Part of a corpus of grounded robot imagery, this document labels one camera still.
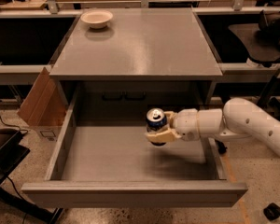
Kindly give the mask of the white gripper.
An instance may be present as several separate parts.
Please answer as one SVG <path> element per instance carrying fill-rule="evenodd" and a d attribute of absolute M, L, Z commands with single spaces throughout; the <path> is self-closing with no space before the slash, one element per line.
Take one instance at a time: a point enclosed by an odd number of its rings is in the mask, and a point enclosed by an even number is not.
<path fill-rule="evenodd" d="M 176 114 L 174 111 L 165 111 L 165 117 L 173 128 L 166 128 L 156 132 L 147 132 L 145 136 L 152 143 L 174 142 L 181 138 L 184 141 L 194 141 L 200 138 L 198 129 L 198 111 L 196 109 L 184 109 Z"/>

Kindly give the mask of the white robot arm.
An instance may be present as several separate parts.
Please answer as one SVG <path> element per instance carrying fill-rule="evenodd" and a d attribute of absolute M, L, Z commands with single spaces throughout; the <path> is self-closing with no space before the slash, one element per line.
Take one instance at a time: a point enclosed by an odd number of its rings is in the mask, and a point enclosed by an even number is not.
<path fill-rule="evenodd" d="M 147 112 L 149 142 L 162 146 L 175 140 L 213 138 L 235 142 L 256 138 L 280 157 L 280 121 L 243 98 L 230 99 L 222 109 L 183 109 L 179 112 L 152 108 Z"/>

